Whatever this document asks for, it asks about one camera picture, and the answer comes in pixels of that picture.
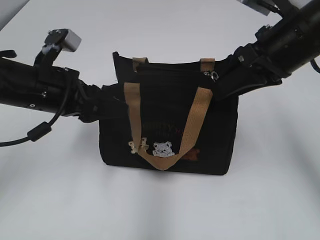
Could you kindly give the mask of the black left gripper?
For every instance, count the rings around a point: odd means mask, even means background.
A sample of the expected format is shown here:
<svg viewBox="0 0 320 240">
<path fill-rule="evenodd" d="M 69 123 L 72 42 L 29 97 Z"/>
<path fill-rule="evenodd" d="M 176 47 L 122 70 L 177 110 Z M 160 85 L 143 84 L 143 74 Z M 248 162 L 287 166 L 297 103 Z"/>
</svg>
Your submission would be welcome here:
<svg viewBox="0 0 320 240">
<path fill-rule="evenodd" d="M 78 101 L 76 116 L 83 123 L 112 120 L 129 121 L 129 107 L 125 100 L 124 84 L 87 85 L 77 82 Z"/>
</svg>

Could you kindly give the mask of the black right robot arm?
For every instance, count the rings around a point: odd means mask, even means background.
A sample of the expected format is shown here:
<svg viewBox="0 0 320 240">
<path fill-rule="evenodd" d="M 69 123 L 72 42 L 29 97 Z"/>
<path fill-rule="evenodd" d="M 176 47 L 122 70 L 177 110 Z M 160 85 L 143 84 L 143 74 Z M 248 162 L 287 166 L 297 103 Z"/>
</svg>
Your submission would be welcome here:
<svg viewBox="0 0 320 240">
<path fill-rule="evenodd" d="M 276 0 L 282 19 L 263 26 L 256 42 L 238 47 L 214 81 L 214 99 L 278 86 L 294 71 L 320 55 L 320 2 L 311 0 L 297 8 L 288 0 Z"/>
</svg>

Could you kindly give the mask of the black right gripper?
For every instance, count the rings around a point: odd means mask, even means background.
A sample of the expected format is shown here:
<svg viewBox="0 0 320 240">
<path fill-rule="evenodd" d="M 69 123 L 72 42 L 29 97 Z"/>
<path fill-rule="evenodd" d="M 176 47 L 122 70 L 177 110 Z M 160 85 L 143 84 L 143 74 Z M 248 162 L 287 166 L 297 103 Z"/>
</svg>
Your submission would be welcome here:
<svg viewBox="0 0 320 240">
<path fill-rule="evenodd" d="M 256 42 L 238 47 L 233 54 L 215 63 L 215 101 L 283 83 L 283 70 L 267 53 L 267 43 L 279 29 L 264 25 L 255 33 Z"/>
</svg>

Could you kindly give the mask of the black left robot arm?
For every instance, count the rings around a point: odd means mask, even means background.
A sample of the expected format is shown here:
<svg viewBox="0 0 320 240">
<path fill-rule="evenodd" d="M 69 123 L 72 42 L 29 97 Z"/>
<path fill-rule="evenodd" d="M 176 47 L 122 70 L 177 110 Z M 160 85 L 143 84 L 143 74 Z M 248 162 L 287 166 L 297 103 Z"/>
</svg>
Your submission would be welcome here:
<svg viewBox="0 0 320 240">
<path fill-rule="evenodd" d="M 0 52 L 0 102 L 41 112 L 77 117 L 84 123 L 127 118 L 124 85 L 98 87 L 83 82 L 77 70 L 14 61 L 14 50 Z"/>
</svg>

